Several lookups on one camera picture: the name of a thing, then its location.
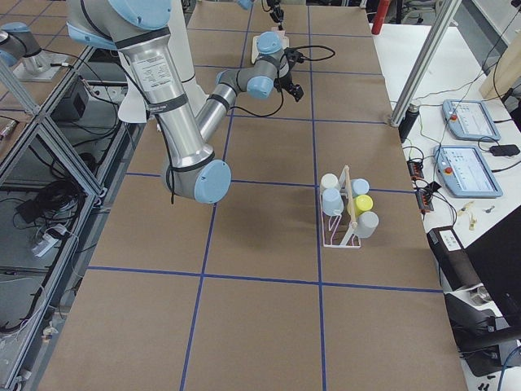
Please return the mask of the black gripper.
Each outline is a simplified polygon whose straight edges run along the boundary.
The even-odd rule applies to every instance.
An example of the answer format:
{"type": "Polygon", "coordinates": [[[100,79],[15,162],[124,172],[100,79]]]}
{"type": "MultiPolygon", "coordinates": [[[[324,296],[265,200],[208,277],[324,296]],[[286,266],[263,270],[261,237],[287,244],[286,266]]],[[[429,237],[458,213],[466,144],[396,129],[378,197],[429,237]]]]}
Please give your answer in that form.
{"type": "Polygon", "coordinates": [[[296,102],[303,98],[304,91],[301,85],[293,82],[291,70],[296,64],[302,64],[303,62],[304,55],[297,48],[286,48],[282,57],[282,67],[279,76],[274,82],[277,92],[281,93],[285,90],[296,102]]]}
{"type": "Polygon", "coordinates": [[[279,0],[265,0],[264,11],[268,12],[272,20],[275,20],[277,29],[283,31],[283,9],[279,0]]]}

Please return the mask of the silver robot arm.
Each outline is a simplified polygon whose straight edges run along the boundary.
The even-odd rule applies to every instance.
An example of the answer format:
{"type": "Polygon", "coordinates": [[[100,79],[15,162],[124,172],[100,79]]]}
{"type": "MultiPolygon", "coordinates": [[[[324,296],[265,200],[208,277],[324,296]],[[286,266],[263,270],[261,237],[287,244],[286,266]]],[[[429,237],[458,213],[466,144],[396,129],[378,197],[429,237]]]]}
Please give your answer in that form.
{"type": "MultiPolygon", "coordinates": [[[[237,3],[244,9],[250,10],[255,0],[238,0],[237,3]]],[[[278,31],[283,31],[284,10],[281,7],[280,0],[266,0],[261,2],[264,12],[267,12],[273,22],[276,24],[278,31]]]]}
{"type": "Polygon", "coordinates": [[[179,1],[69,1],[67,5],[72,40],[120,56],[129,93],[138,98],[136,107],[124,101],[122,107],[130,112],[120,112],[120,119],[138,123],[148,114],[156,118],[167,151],[164,182],[172,196],[215,204],[226,195],[230,167],[215,157],[208,140],[239,94],[267,99],[277,90],[295,100],[304,94],[291,77],[300,54],[285,48],[274,31],[258,37],[258,56],[250,68],[219,73],[214,91],[205,94],[195,80],[179,1]]]}

